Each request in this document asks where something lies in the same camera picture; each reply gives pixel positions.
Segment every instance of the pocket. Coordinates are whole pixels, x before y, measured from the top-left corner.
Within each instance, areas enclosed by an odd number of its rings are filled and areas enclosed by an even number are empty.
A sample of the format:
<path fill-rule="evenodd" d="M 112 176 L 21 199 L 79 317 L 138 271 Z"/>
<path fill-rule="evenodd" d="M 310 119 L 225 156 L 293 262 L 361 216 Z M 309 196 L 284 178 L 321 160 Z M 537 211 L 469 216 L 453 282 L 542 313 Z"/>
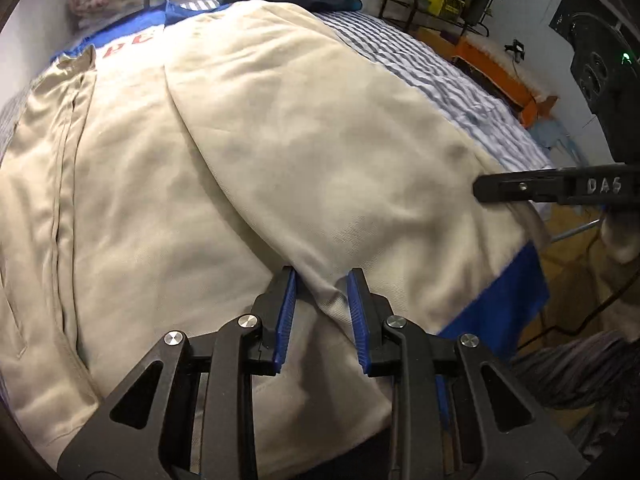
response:
<path fill-rule="evenodd" d="M 27 348 L 20 327 L 15 320 L 14 311 L 0 283 L 0 361 L 5 358 L 20 358 Z"/>

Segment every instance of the red lettering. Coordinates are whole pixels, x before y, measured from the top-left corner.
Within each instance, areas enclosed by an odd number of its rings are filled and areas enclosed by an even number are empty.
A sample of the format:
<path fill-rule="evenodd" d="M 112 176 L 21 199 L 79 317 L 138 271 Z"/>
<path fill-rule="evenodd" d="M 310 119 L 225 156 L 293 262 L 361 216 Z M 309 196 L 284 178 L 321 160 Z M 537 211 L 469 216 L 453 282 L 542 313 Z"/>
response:
<path fill-rule="evenodd" d="M 152 32 L 147 32 L 147 33 L 143 32 L 142 34 L 139 34 L 135 38 L 133 38 L 132 44 L 145 43 L 145 41 L 152 40 L 153 37 L 154 37 L 154 34 Z"/>
<path fill-rule="evenodd" d="M 113 46 L 111 45 L 108 49 L 107 52 L 104 54 L 104 56 L 102 56 L 102 58 L 104 59 L 105 57 L 109 57 L 111 54 L 115 54 L 117 51 L 119 51 L 123 46 L 125 46 L 124 43 L 118 43 L 117 45 Z"/>

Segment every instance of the black cable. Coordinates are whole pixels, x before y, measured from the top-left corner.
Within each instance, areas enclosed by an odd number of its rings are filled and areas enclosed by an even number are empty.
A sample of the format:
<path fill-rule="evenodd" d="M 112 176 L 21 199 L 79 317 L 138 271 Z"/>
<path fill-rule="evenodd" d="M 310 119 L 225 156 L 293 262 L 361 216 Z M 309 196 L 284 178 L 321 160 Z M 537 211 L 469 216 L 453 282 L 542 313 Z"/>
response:
<path fill-rule="evenodd" d="M 533 104 L 536 105 L 536 122 L 538 122 L 538 119 L 540 118 L 540 113 L 538 111 L 538 102 L 536 101 L 536 98 L 533 97 L 533 94 L 532 94 L 531 90 L 529 90 L 529 87 L 527 85 L 525 85 L 524 81 L 520 78 L 520 74 L 518 74 L 518 71 L 516 70 L 515 53 L 513 54 L 513 57 L 511 57 L 511 64 L 513 65 L 513 71 L 516 73 L 516 77 L 518 78 L 518 81 L 520 82 L 520 84 L 522 86 L 524 86 L 524 88 L 526 88 L 527 92 L 529 93 L 529 97 L 531 97 L 531 100 L 533 101 Z"/>
<path fill-rule="evenodd" d="M 553 331 L 559 332 L 559 333 L 561 333 L 563 335 L 572 336 L 572 337 L 580 335 L 582 333 L 582 331 L 585 328 L 587 328 L 587 325 L 591 321 L 593 321 L 593 319 L 595 319 L 599 314 L 603 313 L 613 303 L 615 303 L 617 300 L 619 300 L 620 297 L 622 297 L 622 295 L 626 291 L 628 291 L 631 288 L 631 286 L 638 280 L 638 278 L 640 278 L 640 267 L 638 267 L 638 270 L 636 270 L 636 272 L 634 272 L 634 274 L 631 276 L 631 278 L 622 286 L 622 288 L 620 288 L 620 290 L 618 290 L 617 292 L 615 292 L 611 296 L 609 296 L 609 298 L 607 298 L 603 303 L 601 303 L 600 306 L 598 306 L 587 317 L 585 317 L 582 320 L 582 323 L 580 323 L 580 326 L 577 329 L 575 329 L 575 330 L 567 330 L 565 328 L 562 328 L 561 326 L 553 325 L 553 326 L 547 328 L 546 330 L 543 330 L 542 332 L 540 332 L 537 336 L 532 337 L 526 343 L 523 343 L 522 345 L 520 345 L 518 347 L 518 351 L 522 350 L 523 348 L 526 348 L 531 343 L 537 341 L 540 338 L 543 338 L 545 335 L 547 335 L 547 334 L 549 334 L 550 332 L 553 332 Z"/>
<path fill-rule="evenodd" d="M 540 310 L 540 314 L 538 314 L 538 317 L 540 318 L 540 328 L 542 329 L 542 332 L 544 332 L 547 329 L 546 314 L 544 308 Z M 546 337 L 544 339 L 544 345 L 548 346 L 548 340 L 546 339 Z"/>

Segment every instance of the striped bedsheet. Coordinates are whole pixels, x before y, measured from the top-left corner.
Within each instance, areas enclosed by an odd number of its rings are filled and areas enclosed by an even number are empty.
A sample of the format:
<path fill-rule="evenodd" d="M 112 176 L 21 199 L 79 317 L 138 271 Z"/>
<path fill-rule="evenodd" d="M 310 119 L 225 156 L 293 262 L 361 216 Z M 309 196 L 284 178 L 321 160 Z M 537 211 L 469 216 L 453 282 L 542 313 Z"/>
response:
<path fill-rule="evenodd" d="M 378 62 L 423 92 L 507 171 L 547 170 L 553 165 L 507 106 L 424 43 L 362 12 L 316 14 L 353 50 Z"/>

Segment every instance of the beige pants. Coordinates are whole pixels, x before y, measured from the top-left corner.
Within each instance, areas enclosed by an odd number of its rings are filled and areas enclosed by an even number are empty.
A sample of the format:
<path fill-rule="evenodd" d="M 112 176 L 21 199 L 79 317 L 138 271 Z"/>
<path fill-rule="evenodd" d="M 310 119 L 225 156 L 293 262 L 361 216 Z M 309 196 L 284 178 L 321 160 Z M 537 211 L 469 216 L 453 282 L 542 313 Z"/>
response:
<path fill-rule="evenodd" d="M 437 332 L 510 263 L 535 213 L 484 207 L 498 164 L 290 4 L 243 2 L 62 60 L 0 169 L 0 372 L 50 463 L 167 331 L 217 330 L 284 263 L 287 363 L 255 381 L 258 468 L 285 478 L 388 422 L 344 275 Z"/>

